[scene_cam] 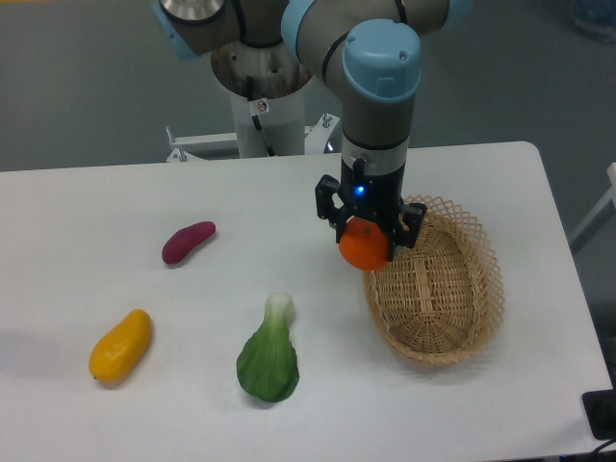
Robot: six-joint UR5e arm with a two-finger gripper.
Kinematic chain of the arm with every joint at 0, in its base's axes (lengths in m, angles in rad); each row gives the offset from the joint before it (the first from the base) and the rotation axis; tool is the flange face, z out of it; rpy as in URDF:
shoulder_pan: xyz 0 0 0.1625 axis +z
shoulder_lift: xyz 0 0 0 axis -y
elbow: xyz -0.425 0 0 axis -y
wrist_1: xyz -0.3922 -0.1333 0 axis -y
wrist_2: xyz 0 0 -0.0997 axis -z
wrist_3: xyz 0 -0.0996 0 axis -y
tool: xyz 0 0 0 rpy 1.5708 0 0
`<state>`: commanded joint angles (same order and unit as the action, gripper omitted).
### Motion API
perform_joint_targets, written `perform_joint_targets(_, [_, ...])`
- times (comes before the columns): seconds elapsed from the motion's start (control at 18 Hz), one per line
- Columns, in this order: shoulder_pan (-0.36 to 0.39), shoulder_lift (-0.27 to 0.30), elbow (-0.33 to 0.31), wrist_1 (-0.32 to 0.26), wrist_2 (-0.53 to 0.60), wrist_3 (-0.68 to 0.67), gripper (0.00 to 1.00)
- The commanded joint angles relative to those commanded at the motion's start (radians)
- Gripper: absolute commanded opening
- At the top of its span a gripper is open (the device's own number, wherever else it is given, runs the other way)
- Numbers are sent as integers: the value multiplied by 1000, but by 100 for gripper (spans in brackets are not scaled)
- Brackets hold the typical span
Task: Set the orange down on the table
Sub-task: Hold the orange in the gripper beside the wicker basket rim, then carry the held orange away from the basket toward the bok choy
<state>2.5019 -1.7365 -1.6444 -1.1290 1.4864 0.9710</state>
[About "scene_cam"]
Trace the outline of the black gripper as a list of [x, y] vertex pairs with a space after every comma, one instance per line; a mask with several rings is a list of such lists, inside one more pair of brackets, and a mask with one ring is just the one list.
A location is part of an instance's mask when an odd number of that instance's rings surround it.
[[388, 261], [398, 247], [414, 248], [427, 206], [401, 201], [407, 145], [384, 150], [344, 144], [341, 183], [328, 174], [315, 187], [317, 215], [327, 220], [339, 243], [351, 217], [387, 226]]

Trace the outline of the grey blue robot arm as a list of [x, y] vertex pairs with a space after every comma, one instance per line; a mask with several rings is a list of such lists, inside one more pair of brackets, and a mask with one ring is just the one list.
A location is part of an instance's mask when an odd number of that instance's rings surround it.
[[322, 82], [342, 105], [339, 178], [316, 186], [317, 213], [347, 249], [351, 220], [381, 234], [389, 262], [413, 247], [426, 208], [401, 186], [420, 37], [466, 14], [469, 1], [157, 1], [153, 12], [177, 55], [209, 56], [230, 96], [242, 157], [302, 155], [303, 92]]

